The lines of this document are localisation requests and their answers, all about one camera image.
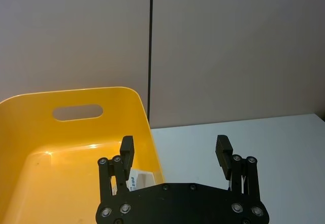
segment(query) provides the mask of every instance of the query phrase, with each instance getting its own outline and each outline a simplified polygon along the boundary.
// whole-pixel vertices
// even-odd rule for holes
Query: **yellow plastic bin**
[[[60,121],[60,107],[100,105],[99,117]],[[163,182],[139,95],[125,87],[23,94],[0,103],[0,223],[95,223],[100,157],[133,135],[133,168]]]

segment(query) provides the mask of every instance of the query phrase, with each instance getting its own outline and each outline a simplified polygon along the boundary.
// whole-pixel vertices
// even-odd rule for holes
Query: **table surface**
[[[255,156],[270,223],[325,223],[325,122],[315,114],[153,129],[166,182],[227,189],[217,135]]]

